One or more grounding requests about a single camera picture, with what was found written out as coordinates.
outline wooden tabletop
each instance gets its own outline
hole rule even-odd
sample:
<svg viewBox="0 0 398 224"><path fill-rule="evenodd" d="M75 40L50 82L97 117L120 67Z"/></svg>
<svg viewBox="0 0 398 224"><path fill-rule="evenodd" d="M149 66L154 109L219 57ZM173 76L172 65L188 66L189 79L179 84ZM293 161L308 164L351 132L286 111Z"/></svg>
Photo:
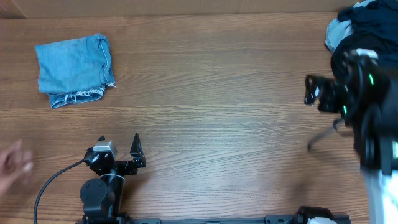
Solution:
<svg viewBox="0 0 398 224"><path fill-rule="evenodd" d="M335 13L0 20L0 147L23 139L34 181L0 199L0 223L32 223L41 186L105 135L128 159L139 133L147 167L126 180L134 218L234 218L329 208L368 222L353 139L307 141L337 114L305 106L308 73L331 76L325 31ZM111 44L117 88L50 109L34 45L97 32ZM80 165L56 178L39 223L74 223Z"/></svg>

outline human hand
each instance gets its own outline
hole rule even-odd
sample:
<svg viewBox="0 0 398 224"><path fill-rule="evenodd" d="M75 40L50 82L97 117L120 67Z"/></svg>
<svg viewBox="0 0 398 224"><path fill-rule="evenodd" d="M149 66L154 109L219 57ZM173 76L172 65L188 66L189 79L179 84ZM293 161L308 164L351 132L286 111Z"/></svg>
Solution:
<svg viewBox="0 0 398 224"><path fill-rule="evenodd" d="M32 159L32 151L22 150L21 140L0 151L0 197L18 179L23 178L24 183L28 183L33 168Z"/></svg>

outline clothing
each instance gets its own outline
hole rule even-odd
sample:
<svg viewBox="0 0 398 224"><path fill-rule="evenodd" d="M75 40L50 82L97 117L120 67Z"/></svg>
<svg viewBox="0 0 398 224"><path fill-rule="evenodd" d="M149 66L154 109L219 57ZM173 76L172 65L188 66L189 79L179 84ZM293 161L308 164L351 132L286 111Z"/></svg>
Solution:
<svg viewBox="0 0 398 224"><path fill-rule="evenodd" d="M353 7L367 6L373 1L374 0L365 0L363 2L356 3ZM353 34L351 20L340 21L338 18L333 19L326 29L325 44L329 48L330 52L333 53L338 44L345 37L351 34Z"/></svg>
<svg viewBox="0 0 398 224"><path fill-rule="evenodd" d="M351 21L353 34L345 37L333 52L331 67L337 79L346 76L343 52L362 48L374 50L382 67L398 67L398 2L379 0L366 7L347 8L339 21Z"/></svg>
<svg viewBox="0 0 398 224"><path fill-rule="evenodd" d="M35 46L39 91L51 108L100 99L114 86L109 42L101 34Z"/></svg>

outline blue denim fabric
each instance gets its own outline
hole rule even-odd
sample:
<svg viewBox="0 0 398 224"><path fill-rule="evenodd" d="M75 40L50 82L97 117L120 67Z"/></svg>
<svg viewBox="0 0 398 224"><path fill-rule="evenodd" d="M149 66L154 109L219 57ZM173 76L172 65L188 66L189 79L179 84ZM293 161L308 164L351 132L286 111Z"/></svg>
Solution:
<svg viewBox="0 0 398 224"><path fill-rule="evenodd" d="M367 6L370 2L374 0L365 0L361 3L356 3L353 7ZM325 44L329 48L330 52L333 53L338 44L347 36L353 34L351 28L351 21L340 22L337 18L333 19L328 28L326 29Z"/></svg>
<svg viewBox="0 0 398 224"><path fill-rule="evenodd" d="M35 46L40 65L39 91L51 108L102 98L114 86L108 39L95 34Z"/></svg>

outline pile of clothes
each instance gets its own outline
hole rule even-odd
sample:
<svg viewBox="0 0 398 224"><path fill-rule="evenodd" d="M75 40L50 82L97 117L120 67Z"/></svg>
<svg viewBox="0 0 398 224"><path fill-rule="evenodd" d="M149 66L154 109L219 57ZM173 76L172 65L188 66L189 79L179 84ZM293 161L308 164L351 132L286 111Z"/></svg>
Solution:
<svg viewBox="0 0 398 224"><path fill-rule="evenodd" d="M354 49L373 50L380 66L398 67L398 1L366 0L342 10L329 24L325 43L337 79L346 75L343 53Z"/></svg>

